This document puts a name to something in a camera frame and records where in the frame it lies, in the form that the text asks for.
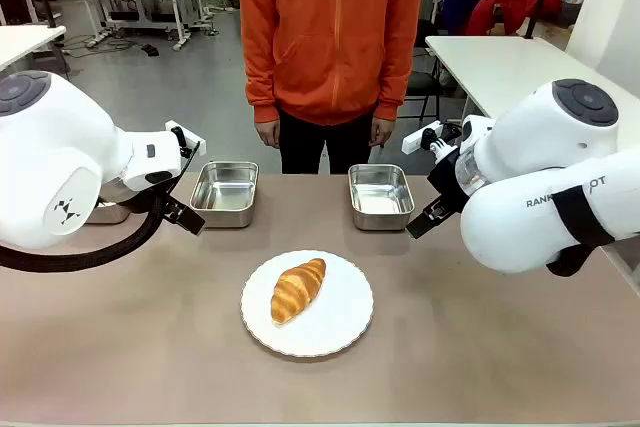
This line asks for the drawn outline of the person's right hand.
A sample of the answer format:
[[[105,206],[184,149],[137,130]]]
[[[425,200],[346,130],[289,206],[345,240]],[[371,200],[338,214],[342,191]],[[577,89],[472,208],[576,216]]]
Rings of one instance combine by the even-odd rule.
[[[280,120],[255,123],[255,129],[265,146],[279,149]]]

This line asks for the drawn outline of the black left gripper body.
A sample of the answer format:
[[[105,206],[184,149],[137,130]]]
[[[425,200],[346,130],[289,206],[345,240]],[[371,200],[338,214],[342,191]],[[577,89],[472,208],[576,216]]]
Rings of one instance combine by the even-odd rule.
[[[187,211],[187,206],[181,201],[167,194],[164,198],[164,207],[162,210],[163,218],[169,223],[180,223],[182,217]]]

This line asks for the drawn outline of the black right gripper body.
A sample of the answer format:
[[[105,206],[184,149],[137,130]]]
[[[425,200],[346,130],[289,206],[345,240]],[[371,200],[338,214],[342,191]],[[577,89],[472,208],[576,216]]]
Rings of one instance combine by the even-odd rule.
[[[461,188],[455,172],[459,149],[453,147],[448,153],[438,154],[434,168],[427,176],[439,196],[426,208],[431,220],[447,220],[454,213],[461,213],[469,196]]]

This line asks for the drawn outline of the person's left hand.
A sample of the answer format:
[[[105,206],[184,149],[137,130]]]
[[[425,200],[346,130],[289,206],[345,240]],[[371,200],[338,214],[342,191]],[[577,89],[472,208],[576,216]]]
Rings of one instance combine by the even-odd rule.
[[[374,117],[371,124],[370,147],[383,147],[395,129],[395,122]]]

